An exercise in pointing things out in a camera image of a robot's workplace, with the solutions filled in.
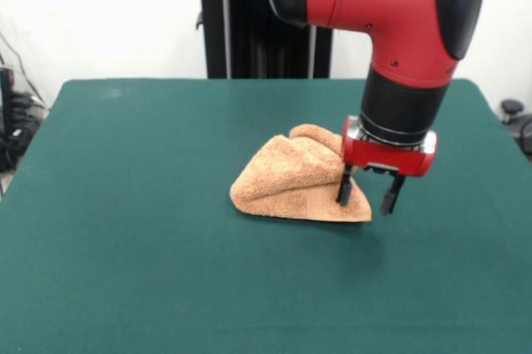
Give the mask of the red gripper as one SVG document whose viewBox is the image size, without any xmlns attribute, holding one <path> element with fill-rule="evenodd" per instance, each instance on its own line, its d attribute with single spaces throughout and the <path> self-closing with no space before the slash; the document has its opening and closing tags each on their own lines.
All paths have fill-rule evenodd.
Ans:
<svg viewBox="0 0 532 354">
<path fill-rule="evenodd" d="M 406 177 L 422 177 L 431 168 L 438 149 L 438 137 L 429 130 L 419 145 L 413 147 L 389 145 L 374 140 L 362 128 L 358 116 L 348 116 L 342 129 L 342 159 L 344 169 L 337 192 L 336 202 L 347 206 L 351 197 L 353 166 L 373 168 L 397 174 L 386 191 L 380 213 L 391 214 Z"/>
</svg>

